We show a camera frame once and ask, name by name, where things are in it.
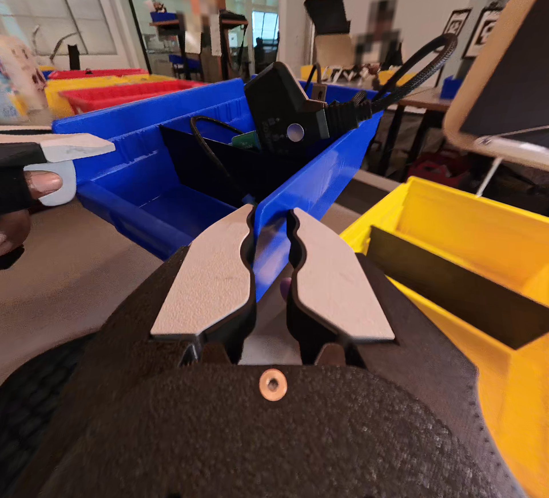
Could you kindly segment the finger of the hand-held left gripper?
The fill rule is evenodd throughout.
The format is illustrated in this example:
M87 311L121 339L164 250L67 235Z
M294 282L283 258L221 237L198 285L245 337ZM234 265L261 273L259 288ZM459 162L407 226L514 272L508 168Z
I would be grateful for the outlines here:
M1 134L1 164L59 163L113 151L111 141L88 133Z

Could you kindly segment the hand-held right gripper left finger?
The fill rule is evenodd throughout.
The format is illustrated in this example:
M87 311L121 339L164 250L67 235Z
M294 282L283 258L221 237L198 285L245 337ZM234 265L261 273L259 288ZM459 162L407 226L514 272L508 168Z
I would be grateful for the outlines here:
M216 221L189 245L150 337L186 341L195 357L209 343L240 359L256 323L254 205Z

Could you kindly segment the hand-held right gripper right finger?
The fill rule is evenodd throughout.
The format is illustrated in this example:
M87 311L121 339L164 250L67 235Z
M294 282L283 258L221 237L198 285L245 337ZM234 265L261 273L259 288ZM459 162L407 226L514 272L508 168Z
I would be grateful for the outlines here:
M392 343L395 333L354 250L300 208L289 210L292 276L286 323L301 361L315 361L326 344L344 359L358 346Z

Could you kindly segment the blue plastic bin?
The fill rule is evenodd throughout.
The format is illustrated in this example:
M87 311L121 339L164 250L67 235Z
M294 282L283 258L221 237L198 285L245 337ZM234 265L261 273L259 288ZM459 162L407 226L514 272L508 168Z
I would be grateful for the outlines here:
M58 134L88 133L115 151L75 161L83 206L166 261L233 207L181 184L159 126L186 125L194 115L252 131L241 79L213 83L129 104L57 119ZM286 216L300 208L320 220L359 170L382 113L320 152L263 201L255 213L256 298L261 299L289 261Z

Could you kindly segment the yellow plastic bin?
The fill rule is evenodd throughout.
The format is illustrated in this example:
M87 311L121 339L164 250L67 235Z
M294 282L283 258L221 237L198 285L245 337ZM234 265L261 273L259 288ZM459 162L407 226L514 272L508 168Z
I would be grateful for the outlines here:
M411 178L341 238L366 255L372 226L548 307L548 217ZM548 334L515 350L390 281L477 366L499 451L529 497L548 497Z

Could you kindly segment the silver black docking hub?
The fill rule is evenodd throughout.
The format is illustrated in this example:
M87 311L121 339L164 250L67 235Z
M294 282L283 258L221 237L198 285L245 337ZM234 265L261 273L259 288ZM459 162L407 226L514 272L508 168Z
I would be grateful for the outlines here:
M244 94L262 151L312 159L329 138L327 104L310 99L286 64L270 64L245 84Z

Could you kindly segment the long yellow bin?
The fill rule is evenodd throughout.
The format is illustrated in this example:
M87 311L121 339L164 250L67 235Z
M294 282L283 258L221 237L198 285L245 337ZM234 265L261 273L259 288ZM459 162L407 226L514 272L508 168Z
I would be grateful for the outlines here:
M61 77L62 72L53 72L46 81L45 96L51 114L54 118L65 118L74 115L68 101L60 95L65 90L82 90L90 88L108 87L119 84L139 84L148 82L175 81L175 78L161 75L140 73L126 76L82 76Z

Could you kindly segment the long red ribbed bin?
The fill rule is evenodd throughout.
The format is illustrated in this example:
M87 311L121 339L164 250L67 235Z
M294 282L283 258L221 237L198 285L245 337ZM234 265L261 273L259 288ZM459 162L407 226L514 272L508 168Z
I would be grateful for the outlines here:
M66 79L79 79L79 78L91 78L91 77L124 77L131 75L148 75L149 72L145 69L85 69L85 70L56 70L51 71L47 77L49 80L66 80Z
M153 97L161 97L178 91L190 90L207 84L186 79L143 81L98 88L65 90L60 92L60 96L69 104L72 111L71 115L80 115Z

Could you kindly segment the white printed carton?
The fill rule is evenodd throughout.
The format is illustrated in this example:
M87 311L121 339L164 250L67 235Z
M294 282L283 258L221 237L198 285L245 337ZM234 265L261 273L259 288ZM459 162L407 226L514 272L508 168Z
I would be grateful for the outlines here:
M1 35L1 124L27 120L47 107L46 80L31 50L17 37Z

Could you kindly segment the black bin divider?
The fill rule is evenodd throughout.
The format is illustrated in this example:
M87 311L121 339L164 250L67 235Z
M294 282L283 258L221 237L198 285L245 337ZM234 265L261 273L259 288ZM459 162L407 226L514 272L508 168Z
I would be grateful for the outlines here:
M385 275L518 350L548 334L548 307L372 226L367 258Z
M263 201L320 154L315 150L305 159L290 159L236 147L231 143L236 130L200 119L196 128L223 165L223 171L206 153L188 123L161 124L159 128L181 184L233 207L243 205L246 195L256 202Z

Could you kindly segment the red fabric bag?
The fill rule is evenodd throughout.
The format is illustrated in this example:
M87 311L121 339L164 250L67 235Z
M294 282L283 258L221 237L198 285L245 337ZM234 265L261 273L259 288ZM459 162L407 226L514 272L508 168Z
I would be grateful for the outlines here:
M457 150L424 152L410 166L407 178L417 177L457 188L470 174L467 156Z

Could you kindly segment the metal rack with blue bins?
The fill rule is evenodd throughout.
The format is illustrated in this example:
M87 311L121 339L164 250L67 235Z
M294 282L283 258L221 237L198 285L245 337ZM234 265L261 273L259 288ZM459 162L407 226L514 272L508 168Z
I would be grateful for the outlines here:
M156 29L159 39L168 51L168 61L177 78L201 81L204 73L201 62L202 35L187 31L182 13L152 12L150 25Z

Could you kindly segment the black standing desk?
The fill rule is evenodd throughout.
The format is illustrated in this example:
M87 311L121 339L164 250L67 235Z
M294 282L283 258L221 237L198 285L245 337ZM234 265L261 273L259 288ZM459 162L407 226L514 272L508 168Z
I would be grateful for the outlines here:
M229 70L231 69L230 65L230 53L229 53L229 42L228 42L228 31L241 27L243 28L243 41L239 46L238 58L237 58L237 70L239 71L242 67L243 59L243 49L244 49L244 40L246 30L248 28L249 22L244 15L233 13L227 9L221 9L218 14L218 25L220 29L220 43L221 43L221 70L222 78L224 81L229 80Z

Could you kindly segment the wooden top desk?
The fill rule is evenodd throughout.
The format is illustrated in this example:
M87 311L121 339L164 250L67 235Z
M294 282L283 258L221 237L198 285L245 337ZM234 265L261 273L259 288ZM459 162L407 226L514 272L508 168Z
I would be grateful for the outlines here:
M422 151L429 130L441 126L443 116L449 109L451 102L450 99L441 96L441 89L439 88L420 89L399 101L395 111L394 122L397 117L400 118L399 123L402 122L403 113L407 107L425 110L411 148L408 151L401 173L401 181L407 179L411 165L417 160Z

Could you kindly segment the framed tag poster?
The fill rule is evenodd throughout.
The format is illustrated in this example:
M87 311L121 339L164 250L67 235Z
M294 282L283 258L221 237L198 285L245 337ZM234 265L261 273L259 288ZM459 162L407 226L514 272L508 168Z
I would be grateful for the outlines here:
M458 37L463 30L471 11L472 8L456 9L452 11L445 27L443 28L443 35L452 34Z
M502 11L503 7L497 3L491 3L488 7L482 9L464 50L462 56L464 60L475 59L479 55Z

